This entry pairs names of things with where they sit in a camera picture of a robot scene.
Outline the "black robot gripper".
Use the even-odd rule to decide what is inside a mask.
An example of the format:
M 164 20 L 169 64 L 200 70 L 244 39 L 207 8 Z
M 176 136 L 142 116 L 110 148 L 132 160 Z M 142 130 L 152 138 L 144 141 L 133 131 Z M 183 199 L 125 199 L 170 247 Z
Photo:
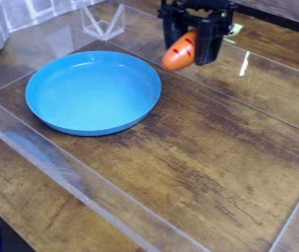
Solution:
M 233 27 L 236 5 L 231 0 L 161 0 L 158 18 L 162 20 L 165 47 L 169 48 L 187 33 L 187 27 L 196 23 L 188 9 L 203 10 L 209 15 L 197 23 L 195 43 L 195 64 L 209 64 L 216 60 L 223 32 Z

